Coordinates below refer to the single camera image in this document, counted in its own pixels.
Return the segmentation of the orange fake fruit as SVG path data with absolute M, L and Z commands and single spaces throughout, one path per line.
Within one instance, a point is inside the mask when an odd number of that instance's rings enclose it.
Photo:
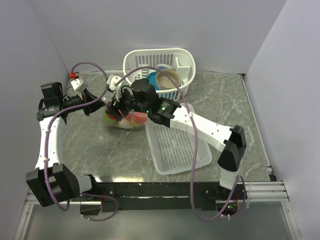
M 132 129 L 135 128 L 137 125 L 133 124 L 130 120 L 123 118 L 122 120 L 118 121 L 118 127 L 122 129 Z

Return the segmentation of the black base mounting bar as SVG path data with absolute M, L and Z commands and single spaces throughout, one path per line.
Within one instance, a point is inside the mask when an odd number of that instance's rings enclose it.
M 180 210 L 190 209 L 189 182 L 98 182 L 92 196 L 78 197 L 82 215 L 96 216 L 133 210 Z M 194 205 L 203 211 L 220 210 L 230 198 L 231 204 L 247 199 L 245 187 L 238 183 L 234 190 L 220 186 L 216 181 L 193 184 Z

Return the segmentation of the clear zip top bag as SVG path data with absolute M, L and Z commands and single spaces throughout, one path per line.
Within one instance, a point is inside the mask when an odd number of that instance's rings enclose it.
M 121 129 L 132 129 L 136 127 L 140 127 L 146 123 L 148 120 L 148 115 L 142 112 L 130 111 L 127 116 L 124 116 L 120 111 L 122 116 L 121 120 L 117 120 L 113 115 L 108 113 L 108 107 L 105 107 L 105 111 L 103 113 L 103 122 L 107 126 L 121 128 Z

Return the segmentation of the blue dotted plate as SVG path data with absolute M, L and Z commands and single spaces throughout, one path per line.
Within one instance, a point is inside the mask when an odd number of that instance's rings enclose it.
M 156 76 L 157 76 L 157 72 L 156 71 L 153 71 L 151 73 L 149 73 L 146 77 L 146 79 L 148 79 L 149 83 L 151 85 L 153 85 L 155 87 L 155 89 L 157 90 L 158 87 L 157 87 L 157 84 L 156 84 Z

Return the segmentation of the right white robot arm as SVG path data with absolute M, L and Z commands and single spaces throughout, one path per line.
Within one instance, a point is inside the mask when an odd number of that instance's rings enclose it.
M 154 124 L 192 134 L 212 145 L 220 152 L 219 195 L 224 199 L 232 198 L 237 192 L 234 183 L 247 147 L 244 129 L 239 125 L 230 127 L 210 121 L 191 111 L 187 104 L 160 97 L 146 78 L 138 79 L 130 86 L 124 85 L 123 81 L 113 76 L 107 82 L 108 91 L 114 93 L 107 103 L 107 113 L 117 120 L 129 113 L 142 113 Z

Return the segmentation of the beige ceramic bowl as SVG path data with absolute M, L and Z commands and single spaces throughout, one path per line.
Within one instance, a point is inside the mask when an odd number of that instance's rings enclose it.
M 176 71 L 171 69 L 163 69 L 162 71 L 166 73 L 178 87 L 181 85 L 181 77 Z M 175 88 L 175 85 L 169 80 L 169 78 L 161 72 L 156 74 L 156 86 L 159 90 L 169 90 Z

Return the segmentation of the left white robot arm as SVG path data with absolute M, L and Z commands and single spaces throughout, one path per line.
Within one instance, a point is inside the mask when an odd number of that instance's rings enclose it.
M 89 116 L 106 104 L 88 91 L 80 77 L 70 85 L 75 96 L 64 96 L 60 82 L 41 86 L 43 98 L 36 114 L 41 131 L 40 150 L 34 171 L 26 174 L 26 183 L 42 207 L 68 202 L 80 194 L 94 201 L 100 193 L 91 174 L 76 177 L 66 167 L 63 149 L 68 114 L 82 110 Z

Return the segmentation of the green fake fruit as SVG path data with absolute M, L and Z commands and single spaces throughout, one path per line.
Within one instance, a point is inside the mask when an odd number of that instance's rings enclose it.
M 107 114 L 106 112 L 103 113 L 103 121 L 108 126 L 113 126 L 113 127 L 118 126 L 117 119 L 115 117 L 113 117 L 112 115 Z

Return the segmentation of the aluminium frame rail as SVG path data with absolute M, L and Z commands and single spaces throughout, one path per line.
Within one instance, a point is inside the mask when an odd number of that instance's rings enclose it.
M 245 182 L 249 202 L 288 202 L 290 200 L 285 184 L 282 181 Z M 31 190 L 28 191 L 25 205 L 39 205 Z

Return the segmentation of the white rectangular perforated tray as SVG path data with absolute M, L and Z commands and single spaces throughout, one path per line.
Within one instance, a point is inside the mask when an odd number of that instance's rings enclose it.
M 145 123 L 146 136 L 155 170 L 160 175 L 175 175 L 192 170 L 195 138 L 192 134 L 159 125 Z

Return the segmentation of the red fake fruit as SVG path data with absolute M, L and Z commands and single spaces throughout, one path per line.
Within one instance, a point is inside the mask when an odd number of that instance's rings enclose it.
M 142 112 L 132 111 L 130 113 L 130 116 L 131 116 L 130 122 L 134 126 L 144 125 L 148 119 L 148 115 Z

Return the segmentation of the white oval dish basket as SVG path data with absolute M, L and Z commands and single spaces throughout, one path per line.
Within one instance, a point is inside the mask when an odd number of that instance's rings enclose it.
M 180 92 L 184 95 L 187 93 L 196 75 L 196 63 L 192 54 L 182 48 L 133 50 L 124 57 L 123 74 L 126 75 L 137 68 L 138 71 L 126 78 L 129 85 L 136 80 L 146 78 L 160 97 L 174 101 L 180 99 Z M 166 76 L 154 70 L 155 68 L 167 72 L 179 86 L 180 91 Z

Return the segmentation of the white blue floral cup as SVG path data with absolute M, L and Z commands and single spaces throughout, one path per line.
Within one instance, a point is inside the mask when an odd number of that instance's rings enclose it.
M 170 69 L 170 70 L 176 71 L 176 68 L 174 66 L 169 64 L 164 64 L 164 63 L 157 64 L 156 68 L 159 70 Z

